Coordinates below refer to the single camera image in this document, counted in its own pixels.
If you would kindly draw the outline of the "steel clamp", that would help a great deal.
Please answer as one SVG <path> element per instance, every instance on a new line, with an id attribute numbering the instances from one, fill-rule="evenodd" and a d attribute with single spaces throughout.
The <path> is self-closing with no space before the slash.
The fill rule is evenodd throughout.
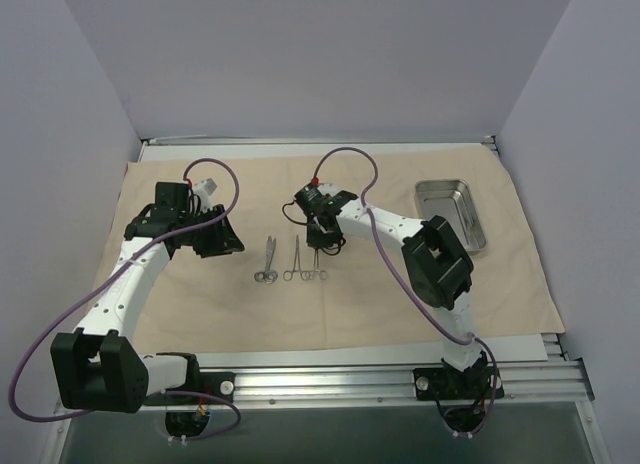
<path id="1" fill-rule="evenodd" d="M 308 281 L 311 281 L 314 279 L 319 279 L 321 281 L 324 281 L 328 278 L 328 272 L 325 269 L 321 268 L 320 254 L 321 252 L 319 249 L 314 250 L 312 269 L 307 272 Z"/>

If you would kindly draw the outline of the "steel surgical forceps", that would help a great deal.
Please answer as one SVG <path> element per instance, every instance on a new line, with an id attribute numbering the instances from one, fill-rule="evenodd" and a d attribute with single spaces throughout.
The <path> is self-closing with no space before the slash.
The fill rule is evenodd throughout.
<path id="1" fill-rule="evenodd" d="M 302 281 L 309 281 L 311 279 L 311 272 L 302 268 L 299 236 L 295 237 L 294 255 L 291 268 L 284 271 L 283 279 L 286 282 L 290 282 L 295 275 L 298 275 Z"/>

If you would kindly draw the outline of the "beige cloth wrap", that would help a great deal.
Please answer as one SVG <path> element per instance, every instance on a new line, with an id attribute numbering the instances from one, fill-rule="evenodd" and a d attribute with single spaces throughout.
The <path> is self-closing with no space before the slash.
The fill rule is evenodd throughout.
<path id="1" fill-rule="evenodd" d="M 391 253 L 389 269 L 369 239 L 350 238 L 340 254 L 323 257 L 324 281 L 257 283 L 269 235 L 277 241 L 274 265 L 289 268 L 295 237 L 304 266 L 300 212 L 292 196 L 313 176 L 353 192 L 369 204 L 417 215 L 415 184 L 461 179 L 470 187 L 487 237 L 473 255 L 471 312 L 482 338 L 561 333 L 534 237 L 510 175 L 487 148 L 475 145 L 367 159 L 340 152 L 318 157 L 230 159 L 190 167 L 184 161 L 128 167 L 98 279 L 114 267 L 125 227 L 154 197 L 160 181 L 212 178 L 214 200 L 232 206 L 229 220 L 245 251 L 203 259 L 178 250 L 146 301 L 133 337 L 142 353 L 223 353 L 324 350 L 435 341 L 439 335 L 395 281 L 405 270 Z"/>

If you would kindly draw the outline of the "steel instrument tray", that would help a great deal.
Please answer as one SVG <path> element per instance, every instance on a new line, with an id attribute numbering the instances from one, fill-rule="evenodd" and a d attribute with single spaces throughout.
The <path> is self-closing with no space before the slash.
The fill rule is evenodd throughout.
<path id="1" fill-rule="evenodd" d="M 415 184 L 415 203 L 420 218 L 446 219 L 469 254 L 483 251 L 487 237 L 469 185 L 461 179 L 423 180 Z"/>

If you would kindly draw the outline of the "steel surgical scissors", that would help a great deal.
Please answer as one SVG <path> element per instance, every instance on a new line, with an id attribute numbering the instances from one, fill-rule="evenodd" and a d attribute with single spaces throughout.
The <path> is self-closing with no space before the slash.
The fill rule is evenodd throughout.
<path id="1" fill-rule="evenodd" d="M 274 254 L 273 246 L 271 244 L 268 244 L 266 246 L 264 269 L 254 273 L 254 280 L 256 282 L 272 284 L 277 280 L 277 277 L 278 277 L 277 272 L 271 269 L 273 254 Z"/>

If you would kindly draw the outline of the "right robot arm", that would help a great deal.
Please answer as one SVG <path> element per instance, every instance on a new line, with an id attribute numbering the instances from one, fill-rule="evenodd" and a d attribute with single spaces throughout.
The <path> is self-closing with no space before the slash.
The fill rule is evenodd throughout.
<path id="1" fill-rule="evenodd" d="M 407 278 L 401 287 L 444 339 L 445 387 L 459 397 L 475 390 L 480 374 L 474 365 L 482 349 L 470 310 L 474 266 L 449 222 L 395 214 L 332 184 L 310 182 L 294 195 L 294 203 L 306 218 L 311 247 L 359 237 L 374 241 L 389 269 L 388 254 L 402 256 Z"/>

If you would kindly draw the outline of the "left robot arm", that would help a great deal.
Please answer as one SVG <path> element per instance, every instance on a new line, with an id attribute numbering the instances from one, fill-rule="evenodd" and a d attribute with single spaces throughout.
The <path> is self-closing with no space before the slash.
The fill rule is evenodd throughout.
<path id="1" fill-rule="evenodd" d="M 152 203 L 126 226 L 106 287 L 50 353 L 65 408 L 134 413 L 166 391 L 179 403 L 202 391 L 197 358 L 184 352 L 139 353 L 132 336 L 158 277 L 182 247 L 201 258 L 242 252 L 225 208 L 212 204 L 212 179 L 159 182 Z"/>

